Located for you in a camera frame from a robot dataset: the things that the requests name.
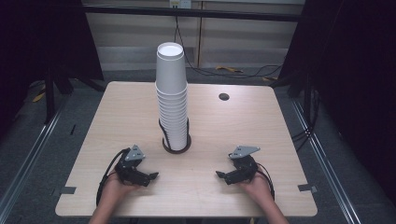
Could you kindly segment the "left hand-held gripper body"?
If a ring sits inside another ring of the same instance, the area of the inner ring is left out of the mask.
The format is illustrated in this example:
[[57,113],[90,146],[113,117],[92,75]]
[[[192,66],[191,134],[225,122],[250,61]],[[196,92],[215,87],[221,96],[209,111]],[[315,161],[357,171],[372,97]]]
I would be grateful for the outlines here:
[[115,166],[115,171],[124,185],[134,185],[136,180],[149,179],[149,175],[137,170],[137,166],[144,158],[144,153],[137,145],[122,151],[121,158]]

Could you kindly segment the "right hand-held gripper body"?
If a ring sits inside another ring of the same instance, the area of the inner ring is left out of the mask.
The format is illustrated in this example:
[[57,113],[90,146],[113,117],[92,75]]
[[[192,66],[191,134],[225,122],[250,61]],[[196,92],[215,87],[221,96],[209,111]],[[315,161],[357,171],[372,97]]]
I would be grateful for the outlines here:
[[259,150],[259,147],[237,146],[236,149],[229,154],[229,158],[233,162],[235,170],[226,174],[226,176],[234,176],[239,182],[251,180],[258,171],[258,165],[251,154]]

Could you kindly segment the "black cup holder stand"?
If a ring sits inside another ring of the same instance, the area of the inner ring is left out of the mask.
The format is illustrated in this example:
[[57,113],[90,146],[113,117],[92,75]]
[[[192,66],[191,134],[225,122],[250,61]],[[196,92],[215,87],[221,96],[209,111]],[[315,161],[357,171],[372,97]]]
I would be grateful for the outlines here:
[[182,149],[174,150],[169,143],[169,136],[163,125],[158,121],[159,126],[163,132],[162,144],[165,151],[171,154],[181,154],[186,152],[191,147],[191,135],[190,135],[190,121],[187,120],[187,131],[186,131],[186,145]]

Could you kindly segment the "stack of white paper cups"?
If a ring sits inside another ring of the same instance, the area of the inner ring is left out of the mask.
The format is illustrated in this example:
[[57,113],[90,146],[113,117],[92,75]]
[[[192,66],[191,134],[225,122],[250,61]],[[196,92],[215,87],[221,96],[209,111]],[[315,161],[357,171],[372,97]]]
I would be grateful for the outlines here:
[[169,136],[174,150],[186,145],[187,78],[184,50],[174,42],[157,48],[155,88],[159,104],[159,121]]

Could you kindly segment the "person's right hand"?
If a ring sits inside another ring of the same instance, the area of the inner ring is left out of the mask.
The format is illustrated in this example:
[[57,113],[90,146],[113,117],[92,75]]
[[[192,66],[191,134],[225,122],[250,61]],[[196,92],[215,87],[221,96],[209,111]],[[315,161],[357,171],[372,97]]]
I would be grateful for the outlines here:
[[243,189],[257,204],[267,204],[275,201],[268,180],[259,172],[250,181],[240,182],[237,186]]

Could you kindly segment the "person's left hand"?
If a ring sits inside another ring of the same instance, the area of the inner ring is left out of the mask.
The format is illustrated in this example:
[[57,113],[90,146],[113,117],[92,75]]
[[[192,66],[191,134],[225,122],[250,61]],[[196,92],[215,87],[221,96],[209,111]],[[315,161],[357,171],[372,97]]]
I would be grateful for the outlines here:
[[138,190],[138,185],[124,185],[115,171],[108,176],[101,195],[105,203],[120,203],[129,193]]

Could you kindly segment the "grey tape piece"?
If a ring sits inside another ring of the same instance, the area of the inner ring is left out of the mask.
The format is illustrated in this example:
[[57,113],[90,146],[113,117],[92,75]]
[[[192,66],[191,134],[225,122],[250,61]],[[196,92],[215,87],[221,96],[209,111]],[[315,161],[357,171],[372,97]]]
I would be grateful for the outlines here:
[[316,193],[318,191],[316,186],[310,184],[302,184],[298,186],[300,192],[310,191],[311,193]]

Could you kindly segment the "black metal stand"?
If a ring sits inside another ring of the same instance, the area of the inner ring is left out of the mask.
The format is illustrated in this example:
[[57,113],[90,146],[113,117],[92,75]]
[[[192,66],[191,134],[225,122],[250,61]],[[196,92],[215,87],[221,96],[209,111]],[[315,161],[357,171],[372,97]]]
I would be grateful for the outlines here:
[[304,120],[307,133],[311,132],[311,89],[311,77],[307,74],[304,85]]
[[70,95],[74,91],[74,87],[70,81],[71,78],[81,81],[96,91],[104,92],[106,89],[104,86],[94,82],[91,78],[84,77],[66,65],[50,65],[45,75],[46,124],[55,117],[54,88],[57,88],[61,94]]

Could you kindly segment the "yellow floor tape strip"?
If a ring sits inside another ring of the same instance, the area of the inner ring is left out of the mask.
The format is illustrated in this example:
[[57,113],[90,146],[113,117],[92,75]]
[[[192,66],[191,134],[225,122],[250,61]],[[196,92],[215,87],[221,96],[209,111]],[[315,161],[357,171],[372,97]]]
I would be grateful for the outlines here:
[[237,68],[233,68],[233,67],[229,67],[229,66],[216,66],[215,68],[216,70],[224,70],[224,71],[228,71],[228,72],[232,72],[232,73],[244,73],[244,71],[237,69]]

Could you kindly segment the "yellow tape by stand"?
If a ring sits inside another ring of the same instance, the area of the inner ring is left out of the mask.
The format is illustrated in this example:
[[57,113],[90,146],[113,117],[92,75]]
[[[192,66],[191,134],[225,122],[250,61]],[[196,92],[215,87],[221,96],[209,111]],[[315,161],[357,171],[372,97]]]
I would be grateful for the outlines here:
[[43,84],[40,91],[37,93],[37,95],[33,98],[32,102],[37,103],[39,102],[45,95],[46,93],[46,85]]

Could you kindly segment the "black curtain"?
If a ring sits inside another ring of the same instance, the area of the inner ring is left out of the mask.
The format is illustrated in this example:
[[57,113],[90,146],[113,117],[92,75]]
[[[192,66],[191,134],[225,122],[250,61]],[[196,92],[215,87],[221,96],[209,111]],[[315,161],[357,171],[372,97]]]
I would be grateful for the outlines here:
[[82,0],[0,0],[0,138],[50,65],[104,78]]
[[396,0],[305,0],[279,78],[317,88],[396,203]]

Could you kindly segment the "black horizontal bar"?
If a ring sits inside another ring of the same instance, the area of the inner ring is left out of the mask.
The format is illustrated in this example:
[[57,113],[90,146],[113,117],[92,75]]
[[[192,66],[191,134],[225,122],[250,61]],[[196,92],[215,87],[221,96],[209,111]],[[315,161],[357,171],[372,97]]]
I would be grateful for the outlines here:
[[289,21],[298,22],[302,17],[292,14],[268,14],[256,12],[236,12],[206,9],[164,8],[164,7],[116,7],[107,5],[83,4],[84,12],[126,14],[126,15],[151,15],[175,16],[191,18],[231,19],[250,21]]

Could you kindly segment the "aluminium floor rail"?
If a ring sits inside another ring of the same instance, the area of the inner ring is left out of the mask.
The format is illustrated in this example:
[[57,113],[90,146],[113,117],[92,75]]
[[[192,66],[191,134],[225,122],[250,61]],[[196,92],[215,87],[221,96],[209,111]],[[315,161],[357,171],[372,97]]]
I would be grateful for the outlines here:
[[18,170],[16,176],[13,178],[3,197],[0,199],[0,224],[6,223],[6,220],[15,202],[18,200],[19,195],[21,194],[21,190],[25,185],[28,176],[30,173],[32,173],[38,157],[50,139],[50,136],[55,129],[68,101],[69,98],[64,97],[52,118],[44,124],[29,153],[24,157],[21,168]]
[[357,213],[357,210],[355,209],[353,203],[350,201],[349,196],[347,195],[345,188],[341,184],[336,172],[334,171],[332,163],[327,156],[322,144],[320,143],[317,135],[313,131],[308,130],[308,122],[304,118],[303,107],[296,100],[292,100],[291,103],[301,126],[307,133],[307,140],[309,141],[309,144],[318,159],[321,170],[326,176],[328,184],[332,189],[332,193],[346,219],[346,222],[348,224],[361,224],[361,219]]

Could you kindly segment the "white wall socket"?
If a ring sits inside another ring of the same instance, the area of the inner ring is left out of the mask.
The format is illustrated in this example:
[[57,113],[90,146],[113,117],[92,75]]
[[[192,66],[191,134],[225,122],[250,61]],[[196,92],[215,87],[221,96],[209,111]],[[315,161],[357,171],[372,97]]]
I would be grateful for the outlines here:
[[169,0],[170,8],[191,9],[191,0]]

